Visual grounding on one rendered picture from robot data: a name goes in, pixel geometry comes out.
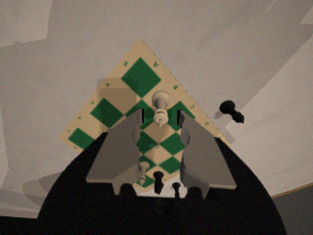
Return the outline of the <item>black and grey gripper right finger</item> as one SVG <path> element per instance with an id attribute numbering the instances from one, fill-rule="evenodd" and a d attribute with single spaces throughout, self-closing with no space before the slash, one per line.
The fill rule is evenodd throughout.
<path id="1" fill-rule="evenodd" d="M 202 198 L 241 214 L 263 235 L 288 235 L 269 193 L 252 170 L 219 138 L 177 110 L 184 144 L 180 180 L 201 188 Z"/>

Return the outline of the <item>white chess piece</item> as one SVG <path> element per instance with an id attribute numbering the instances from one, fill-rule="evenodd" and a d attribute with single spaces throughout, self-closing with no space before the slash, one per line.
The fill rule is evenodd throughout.
<path id="1" fill-rule="evenodd" d="M 168 116 L 165 109 L 170 103 L 170 97 L 165 91 L 158 91 L 153 95 L 152 103 L 156 107 L 154 122 L 162 126 L 167 124 Z"/>
<path id="2" fill-rule="evenodd" d="M 145 179 L 146 179 L 146 170 L 150 167 L 150 164 L 148 162 L 145 161 L 141 161 L 140 162 L 140 169 L 141 169 L 141 175 L 139 177 L 139 183 L 140 186 L 142 186 L 145 183 Z"/>

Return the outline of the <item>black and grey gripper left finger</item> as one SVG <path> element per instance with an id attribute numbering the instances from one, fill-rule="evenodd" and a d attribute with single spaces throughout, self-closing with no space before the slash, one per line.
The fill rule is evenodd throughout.
<path id="1" fill-rule="evenodd" d="M 52 186 L 30 235 L 51 235 L 83 206 L 119 195 L 123 183 L 137 182 L 140 155 L 135 144 L 142 123 L 144 109 L 140 108 L 82 151 Z"/>

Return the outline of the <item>green and cream chessboard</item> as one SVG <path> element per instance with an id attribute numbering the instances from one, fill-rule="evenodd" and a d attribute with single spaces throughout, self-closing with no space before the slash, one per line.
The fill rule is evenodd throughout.
<path id="1" fill-rule="evenodd" d="M 170 97 L 168 122 L 159 126 L 154 122 L 156 107 L 153 95 L 165 91 Z M 149 46 L 139 38 L 106 79 L 91 95 L 58 139 L 81 153 L 103 132 L 108 132 L 138 109 L 144 109 L 144 123 L 140 125 L 140 162 L 150 164 L 145 183 L 132 186 L 146 193 L 155 188 L 154 172 L 163 172 L 162 183 L 180 175 L 184 144 L 180 140 L 177 110 L 182 110 L 219 137 L 231 144 L 194 101 L 184 87 L 160 61 Z"/>

